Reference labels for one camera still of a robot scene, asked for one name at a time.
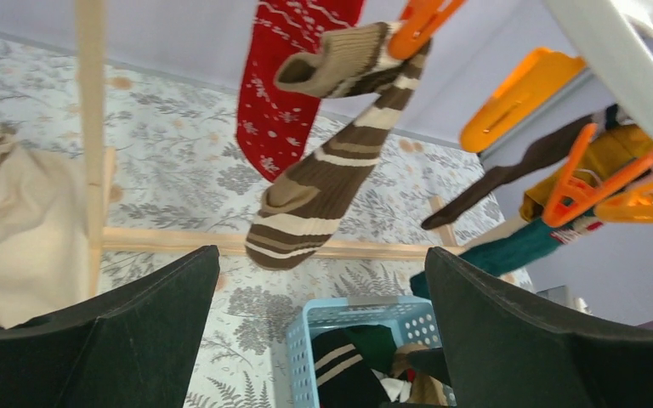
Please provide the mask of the beige crumpled cloth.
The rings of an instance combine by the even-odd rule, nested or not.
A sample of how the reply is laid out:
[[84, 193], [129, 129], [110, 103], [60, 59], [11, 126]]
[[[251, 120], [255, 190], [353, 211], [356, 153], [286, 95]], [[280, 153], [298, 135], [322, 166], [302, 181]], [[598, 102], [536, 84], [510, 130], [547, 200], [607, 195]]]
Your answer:
[[80, 161], [29, 149], [0, 124], [0, 326], [89, 296], [85, 174]]

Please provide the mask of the light blue plastic basket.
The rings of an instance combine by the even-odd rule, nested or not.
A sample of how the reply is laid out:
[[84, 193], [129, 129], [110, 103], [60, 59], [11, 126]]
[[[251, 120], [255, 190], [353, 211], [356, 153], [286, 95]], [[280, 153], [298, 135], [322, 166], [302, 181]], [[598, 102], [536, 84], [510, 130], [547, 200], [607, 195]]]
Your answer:
[[309, 300], [286, 330], [287, 366], [292, 405], [317, 407], [319, 398], [312, 339], [352, 326], [385, 326], [397, 346], [442, 346], [432, 303], [414, 296], [331, 297]]

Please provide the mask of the tan brown sock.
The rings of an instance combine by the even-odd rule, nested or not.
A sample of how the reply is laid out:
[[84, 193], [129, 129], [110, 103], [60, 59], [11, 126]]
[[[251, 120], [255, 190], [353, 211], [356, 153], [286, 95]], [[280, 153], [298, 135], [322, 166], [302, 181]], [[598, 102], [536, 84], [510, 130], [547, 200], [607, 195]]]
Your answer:
[[407, 360], [409, 353], [426, 349], [427, 347], [420, 343], [407, 343], [397, 348], [393, 357], [390, 375], [392, 377], [402, 377], [405, 372], [413, 375], [411, 380], [412, 388], [407, 402], [448, 406], [443, 385], [435, 378], [416, 371]]

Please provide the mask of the black sock with beige stripes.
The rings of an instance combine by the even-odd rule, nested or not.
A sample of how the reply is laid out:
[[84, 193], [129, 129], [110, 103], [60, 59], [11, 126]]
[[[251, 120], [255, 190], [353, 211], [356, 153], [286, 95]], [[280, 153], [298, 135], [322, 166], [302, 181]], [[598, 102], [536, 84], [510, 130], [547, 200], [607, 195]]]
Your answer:
[[324, 408], [375, 408], [389, 396], [345, 330], [312, 340], [315, 384]]

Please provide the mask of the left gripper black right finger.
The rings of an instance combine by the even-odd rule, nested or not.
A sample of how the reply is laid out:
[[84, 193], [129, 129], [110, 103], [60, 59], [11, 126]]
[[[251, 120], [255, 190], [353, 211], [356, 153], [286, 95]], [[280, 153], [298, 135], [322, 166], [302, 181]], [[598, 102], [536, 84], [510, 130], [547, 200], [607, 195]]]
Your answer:
[[653, 407], [653, 330], [600, 319], [446, 250], [424, 265], [461, 407]]

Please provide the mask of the dark green sock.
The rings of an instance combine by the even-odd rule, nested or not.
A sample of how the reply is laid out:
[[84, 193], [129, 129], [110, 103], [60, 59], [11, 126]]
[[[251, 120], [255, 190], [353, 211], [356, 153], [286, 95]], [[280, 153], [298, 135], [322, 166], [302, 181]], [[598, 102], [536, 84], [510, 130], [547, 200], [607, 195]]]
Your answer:
[[382, 325], [360, 325], [346, 327], [344, 332], [371, 369], [390, 374], [397, 349], [390, 328]]

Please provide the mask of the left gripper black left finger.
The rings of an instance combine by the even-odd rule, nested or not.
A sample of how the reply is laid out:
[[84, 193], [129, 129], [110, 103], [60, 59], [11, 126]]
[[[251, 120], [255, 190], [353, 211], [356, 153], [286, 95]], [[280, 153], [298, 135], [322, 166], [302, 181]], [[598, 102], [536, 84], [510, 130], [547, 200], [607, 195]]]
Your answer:
[[0, 407], [180, 407], [219, 277], [204, 246], [87, 301], [0, 327]]

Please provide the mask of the red patterned sock pair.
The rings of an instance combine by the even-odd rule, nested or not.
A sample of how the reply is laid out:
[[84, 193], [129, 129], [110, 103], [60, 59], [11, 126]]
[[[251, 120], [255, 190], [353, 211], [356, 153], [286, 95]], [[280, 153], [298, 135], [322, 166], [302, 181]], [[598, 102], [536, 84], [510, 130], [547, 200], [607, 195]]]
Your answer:
[[236, 112], [236, 141], [268, 181], [304, 153], [320, 100], [283, 92], [278, 68], [297, 52], [314, 53], [325, 31], [354, 26], [361, 0], [266, 0], [257, 4]]

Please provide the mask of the dark teal sock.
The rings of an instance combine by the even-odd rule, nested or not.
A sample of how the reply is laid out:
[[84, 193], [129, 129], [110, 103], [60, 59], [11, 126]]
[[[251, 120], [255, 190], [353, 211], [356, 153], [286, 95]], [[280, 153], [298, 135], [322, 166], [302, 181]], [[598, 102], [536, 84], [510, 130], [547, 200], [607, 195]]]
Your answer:
[[538, 218], [509, 236], [473, 246], [459, 257], [489, 275], [500, 277], [547, 257], [603, 225], [591, 211], [559, 228], [552, 228]]

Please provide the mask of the mustard yellow sock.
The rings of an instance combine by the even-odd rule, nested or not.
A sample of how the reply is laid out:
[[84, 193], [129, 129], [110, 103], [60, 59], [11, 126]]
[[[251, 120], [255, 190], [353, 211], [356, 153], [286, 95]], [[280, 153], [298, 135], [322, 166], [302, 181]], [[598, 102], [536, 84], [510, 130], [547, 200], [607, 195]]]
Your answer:
[[[585, 150], [574, 176], [592, 186], [597, 185], [596, 175], [604, 181], [627, 165], [653, 149], [653, 140], [637, 125], [624, 125], [606, 130]], [[530, 222], [542, 215], [543, 206], [554, 189], [562, 168], [524, 192], [520, 216]]]

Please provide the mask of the dark brown sock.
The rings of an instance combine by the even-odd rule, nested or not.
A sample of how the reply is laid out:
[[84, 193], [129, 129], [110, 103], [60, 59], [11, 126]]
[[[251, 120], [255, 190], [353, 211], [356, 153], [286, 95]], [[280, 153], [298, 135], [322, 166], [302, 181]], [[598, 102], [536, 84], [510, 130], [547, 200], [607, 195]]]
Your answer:
[[560, 162], [567, 157], [582, 129], [592, 122], [591, 116], [580, 117], [534, 141], [519, 162], [487, 170], [482, 178], [470, 185], [463, 193], [424, 219], [421, 223], [422, 229], [434, 230], [452, 224], [496, 188], [511, 184], [527, 174]]

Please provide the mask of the orange clothes peg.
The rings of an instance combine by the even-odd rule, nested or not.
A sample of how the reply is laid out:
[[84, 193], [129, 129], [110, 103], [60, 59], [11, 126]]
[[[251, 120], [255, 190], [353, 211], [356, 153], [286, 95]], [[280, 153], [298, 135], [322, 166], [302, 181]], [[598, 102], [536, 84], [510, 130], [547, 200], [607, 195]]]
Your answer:
[[577, 136], [542, 212], [553, 228], [614, 195], [653, 165], [653, 140], [636, 125], [597, 133], [590, 122]]
[[585, 68], [580, 57], [545, 47], [533, 49], [464, 126], [461, 147], [471, 153], [486, 150]]

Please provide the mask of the white round clip hanger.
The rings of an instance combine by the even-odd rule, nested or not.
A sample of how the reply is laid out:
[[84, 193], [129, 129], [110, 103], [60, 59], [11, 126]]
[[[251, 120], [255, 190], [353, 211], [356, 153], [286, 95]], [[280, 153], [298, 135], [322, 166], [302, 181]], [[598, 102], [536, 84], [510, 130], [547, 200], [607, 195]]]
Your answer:
[[653, 1], [552, 0], [560, 30], [618, 104], [653, 139]]

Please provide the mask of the wooden drying rack frame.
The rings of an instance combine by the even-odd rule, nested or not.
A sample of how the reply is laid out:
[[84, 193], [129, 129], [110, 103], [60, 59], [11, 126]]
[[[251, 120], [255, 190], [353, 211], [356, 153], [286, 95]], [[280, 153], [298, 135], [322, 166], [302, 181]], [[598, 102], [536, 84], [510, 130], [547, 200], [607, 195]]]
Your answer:
[[74, 5], [86, 169], [89, 295], [95, 296], [98, 292], [104, 251], [190, 252], [199, 247], [216, 246], [226, 256], [245, 255], [243, 235], [107, 226], [116, 150], [104, 144], [106, 3], [76, 0]]

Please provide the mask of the brown striped sock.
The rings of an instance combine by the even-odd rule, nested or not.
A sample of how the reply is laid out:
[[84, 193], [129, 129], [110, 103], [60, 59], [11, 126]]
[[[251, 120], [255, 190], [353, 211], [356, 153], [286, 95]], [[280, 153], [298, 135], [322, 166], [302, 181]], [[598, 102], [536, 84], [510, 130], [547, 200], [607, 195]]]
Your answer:
[[324, 246], [378, 164], [432, 46], [427, 41], [412, 57], [393, 58], [388, 45], [400, 28], [399, 22], [377, 22], [328, 31], [317, 53], [296, 53], [281, 64], [275, 78], [280, 90], [320, 99], [378, 97], [264, 191], [244, 243], [258, 266], [292, 269]]

